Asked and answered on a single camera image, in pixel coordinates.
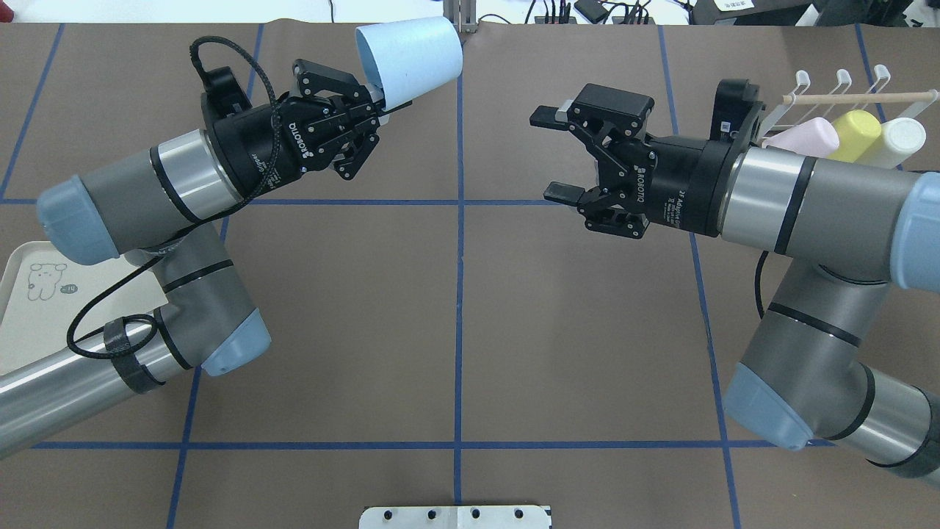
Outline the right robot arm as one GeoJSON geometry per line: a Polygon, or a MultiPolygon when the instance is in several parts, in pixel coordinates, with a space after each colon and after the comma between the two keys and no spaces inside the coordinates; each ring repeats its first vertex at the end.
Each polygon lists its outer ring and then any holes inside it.
{"type": "Polygon", "coordinates": [[[707,140],[649,134],[652,110],[597,84],[538,107],[530,124],[573,134],[598,172],[591,190],[551,183],[544,198],[615,237],[655,223],[788,256],[725,413],[778,447],[818,436],[938,486],[938,396],[857,359],[891,284],[938,291],[938,174],[759,147],[764,104],[746,79],[719,83],[707,140]]]}

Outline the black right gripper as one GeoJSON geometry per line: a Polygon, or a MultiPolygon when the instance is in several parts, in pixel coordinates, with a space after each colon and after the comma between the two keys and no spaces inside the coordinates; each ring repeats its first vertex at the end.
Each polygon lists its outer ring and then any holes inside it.
{"type": "Polygon", "coordinates": [[[562,109],[540,105],[530,125],[573,134],[594,158],[590,190],[550,183],[545,201],[574,207],[585,228],[639,239],[651,223],[717,237],[719,207],[738,157],[733,143],[647,132],[654,100],[587,84],[562,109]]]}

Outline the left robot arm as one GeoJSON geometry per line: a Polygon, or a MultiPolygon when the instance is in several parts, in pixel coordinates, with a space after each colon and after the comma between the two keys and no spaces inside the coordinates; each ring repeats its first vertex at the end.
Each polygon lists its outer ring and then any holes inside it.
{"type": "Polygon", "coordinates": [[[205,126],[43,192],[51,244],[82,267],[123,259],[131,272],[81,308],[60,351],[2,376],[2,455],[11,456],[171,378],[222,375],[272,339],[214,222],[308,172],[350,180],[392,112],[421,94],[410,75],[366,81],[306,60],[294,84],[251,104],[228,67],[206,70],[205,126]]]}

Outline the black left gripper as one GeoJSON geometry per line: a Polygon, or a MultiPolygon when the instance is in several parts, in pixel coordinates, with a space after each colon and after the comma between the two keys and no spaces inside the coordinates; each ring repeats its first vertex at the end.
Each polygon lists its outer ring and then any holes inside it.
{"type": "MultiPolygon", "coordinates": [[[[308,60],[295,60],[293,73],[292,90],[278,98],[280,151],[275,171],[264,180],[267,193],[328,167],[344,180],[355,178],[378,144],[380,118],[413,104],[389,107],[378,88],[308,60]]],[[[262,181],[271,159],[274,117],[272,105],[263,104],[207,124],[216,157],[244,197],[262,181]]]]}

